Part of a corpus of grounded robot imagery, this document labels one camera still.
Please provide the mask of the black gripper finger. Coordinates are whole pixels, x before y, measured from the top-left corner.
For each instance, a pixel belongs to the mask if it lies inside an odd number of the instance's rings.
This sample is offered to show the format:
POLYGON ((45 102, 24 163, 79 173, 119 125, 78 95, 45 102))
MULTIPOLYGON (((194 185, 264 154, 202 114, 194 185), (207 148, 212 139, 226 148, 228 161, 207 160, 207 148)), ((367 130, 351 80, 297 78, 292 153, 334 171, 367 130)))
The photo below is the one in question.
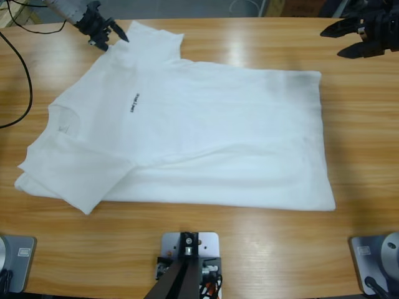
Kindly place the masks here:
POLYGON ((342 50, 337 55, 346 59, 368 58, 383 55, 385 50, 378 41, 358 42, 342 50))
POLYGON ((341 19, 329 26, 327 26, 321 33, 321 37, 338 38, 347 34, 356 33, 358 27, 361 25, 360 19, 357 17, 350 17, 341 19))
POLYGON ((96 48, 98 48, 104 52, 106 52, 108 50, 108 44, 104 41, 95 41, 95 40, 90 39, 88 41, 88 44, 91 46, 96 46, 96 48))
POLYGON ((115 21, 112 21, 110 23, 110 28, 114 31, 114 33, 116 33, 118 35, 118 37, 121 40, 124 40, 125 42, 129 42, 129 39, 128 39, 126 33, 115 21))

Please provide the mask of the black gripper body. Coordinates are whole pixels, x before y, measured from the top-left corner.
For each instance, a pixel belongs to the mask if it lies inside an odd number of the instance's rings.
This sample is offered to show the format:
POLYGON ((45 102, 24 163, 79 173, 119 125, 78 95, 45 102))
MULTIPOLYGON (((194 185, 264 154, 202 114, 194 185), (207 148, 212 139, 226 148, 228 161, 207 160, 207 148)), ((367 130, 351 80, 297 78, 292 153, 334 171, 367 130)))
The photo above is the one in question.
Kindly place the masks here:
POLYGON ((86 12, 83 18, 75 24, 76 28, 95 41, 109 41, 109 34, 111 33, 110 23, 112 18, 105 19, 99 12, 86 12))
POLYGON ((398 52, 398 2, 367 2, 357 34, 362 42, 378 41, 386 51, 398 52))

